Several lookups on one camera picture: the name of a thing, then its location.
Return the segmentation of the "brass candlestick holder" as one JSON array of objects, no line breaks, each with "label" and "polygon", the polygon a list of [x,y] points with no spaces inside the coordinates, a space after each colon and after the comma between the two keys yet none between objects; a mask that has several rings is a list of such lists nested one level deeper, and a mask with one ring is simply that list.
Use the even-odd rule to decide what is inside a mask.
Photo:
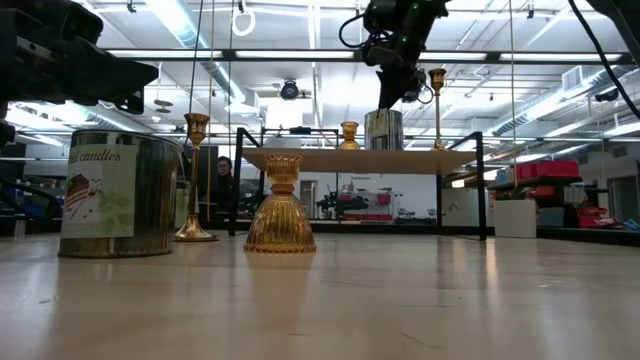
[{"label": "brass candlestick holder", "polygon": [[440,112],[440,96],[441,89],[444,87],[446,70],[444,68],[434,68],[429,71],[431,80],[431,88],[434,94],[435,102],[435,142],[433,149],[436,151],[444,151],[441,136],[441,112]]},{"label": "brass candlestick holder", "polygon": [[188,129],[188,139],[192,144],[191,153],[191,180],[189,188],[188,215],[184,225],[175,234],[176,242],[213,242],[217,238],[207,233],[199,223],[198,209],[198,178],[200,144],[205,139],[206,126],[210,117],[200,113],[188,113],[185,115]]}]

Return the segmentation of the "wooden shelf riser black frame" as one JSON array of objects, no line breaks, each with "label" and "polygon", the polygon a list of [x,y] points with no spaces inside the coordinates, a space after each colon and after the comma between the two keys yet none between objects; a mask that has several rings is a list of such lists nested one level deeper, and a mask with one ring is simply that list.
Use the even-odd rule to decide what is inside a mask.
[{"label": "wooden shelf riser black frame", "polygon": [[[302,172],[316,173],[368,173],[400,175],[434,175],[436,177],[436,224],[418,225],[339,225],[316,224],[312,229],[320,233],[353,234],[402,234],[402,235],[474,235],[481,241],[490,234],[486,220],[486,196],[484,173],[484,153],[478,147],[474,152],[452,151],[376,151],[376,150],[337,150],[337,149],[296,149],[265,147],[246,129],[239,128],[234,136],[235,164],[232,205],[228,232],[234,235],[241,227],[238,222],[239,180],[241,163],[247,160],[259,170],[259,184],[265,183],[267,155],[286,153],[300,155]],[[445,226],[442,224],[442,184],[444,177],[463,165],[476,163],[478,224],[476,226]]]}]

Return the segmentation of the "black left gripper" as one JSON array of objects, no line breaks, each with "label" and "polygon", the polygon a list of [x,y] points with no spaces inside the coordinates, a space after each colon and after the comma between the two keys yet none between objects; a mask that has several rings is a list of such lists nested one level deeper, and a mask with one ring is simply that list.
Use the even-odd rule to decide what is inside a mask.
[{"label": "black left gripper", "polygon": [[142,114],[144,87],[159,70],[99,48],[103,30],[73,0],[0,0],[0,103],[106,101]]}]

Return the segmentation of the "black overhead light bar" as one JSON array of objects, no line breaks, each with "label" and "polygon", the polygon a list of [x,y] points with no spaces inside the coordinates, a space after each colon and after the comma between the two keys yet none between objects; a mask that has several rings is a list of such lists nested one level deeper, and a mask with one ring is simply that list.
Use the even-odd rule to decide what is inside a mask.
[{"label": "black overhead light bar", "polygon": [[[224,62],[363,62],[358,50],[304,49],[304,50],[190,50],[190,49],[107,49],[121,58],[135,61],[189,61],[220,60]],[[497,51],[437,51],[428,50],[419,56],[419,63],[441,64],[507,64],[521,65],[595,65],[601,58],[597,53],[581,52],[516,52]]]}]

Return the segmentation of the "black monitor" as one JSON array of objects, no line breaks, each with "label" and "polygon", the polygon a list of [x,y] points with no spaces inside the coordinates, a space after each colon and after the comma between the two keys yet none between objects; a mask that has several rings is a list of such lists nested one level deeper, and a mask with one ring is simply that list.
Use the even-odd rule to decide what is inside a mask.
[{"label": "black monitor", "polygon": [[[184,166],[185,179],[191,180],[192,173],[192,147],[188,145],[181,156]],[[200,197],[207,191],[212,192],[217,182],[218,147],[201,145],[197,159],[198,179],[197,190]]]}]

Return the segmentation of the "amber glass candle holder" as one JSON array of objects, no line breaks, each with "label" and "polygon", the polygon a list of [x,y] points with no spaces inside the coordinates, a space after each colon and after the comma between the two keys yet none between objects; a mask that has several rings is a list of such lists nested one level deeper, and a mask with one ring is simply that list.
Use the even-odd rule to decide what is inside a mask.
[{"label": "amber glass candle holder", "polygon": [[356,141],[357,129],[359,124],[353,121],[345,121],[341,124],[343,133],[343,142],[340,144],[340,150],[359,150],[360,146]]},{"label": "amber glass candle holder", "polygon": [[302,157],[290,153],[265,156],[271,194],[259,206],[243,246],[246,252],[303,254],[317,250],[305,210],[294,195]]}]

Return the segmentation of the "red storage bins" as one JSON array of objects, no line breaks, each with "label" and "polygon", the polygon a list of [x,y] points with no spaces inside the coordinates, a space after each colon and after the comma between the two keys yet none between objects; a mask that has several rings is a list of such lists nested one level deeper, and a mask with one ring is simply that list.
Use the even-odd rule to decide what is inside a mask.
[{"label": "red storage bins", "polygon": [[392,195],[388,193],[342,194],[340,217],[348,221],[391,222],[394,219]]},{"label": "red storage bins", "polygon": [[578,225],[583,229],[607,228],[617,226],[618,221],[607,215],[607,210],[596,206],[577,208]]},{"label": "red storage bins", "polygon": [[571,160],[547,160],[522,164],[517,167],[519,181],[542,177],[573,178],[579,176],[578,163]]}]

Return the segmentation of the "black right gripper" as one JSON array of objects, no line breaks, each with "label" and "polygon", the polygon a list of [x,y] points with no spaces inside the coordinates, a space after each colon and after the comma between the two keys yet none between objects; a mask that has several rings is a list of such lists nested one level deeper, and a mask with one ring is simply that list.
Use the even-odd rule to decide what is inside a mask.
[{"label": "black right gripper", "polygon": [[[448,16],[448,0],[371,0],[363,25],[369,37],[363,45],[363,60],[381,69],[412,69],[426,49],[436,19]],[[390,109],[400,98],[400,83],[394,70],[379,70],[378,109]],[[403,76],[403,98],[419,96],[419,70]]]}]

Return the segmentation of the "person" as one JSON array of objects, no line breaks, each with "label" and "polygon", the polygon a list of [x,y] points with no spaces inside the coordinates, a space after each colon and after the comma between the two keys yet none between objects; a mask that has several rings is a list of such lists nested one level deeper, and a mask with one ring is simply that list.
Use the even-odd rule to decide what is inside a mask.
[{"label": "person", "polygon": [[213,190],[212,201],[215,211],[220,216],[229,212],[233,189],[233,164],[226,156],[220,156],[217,161],[217,175]]}]

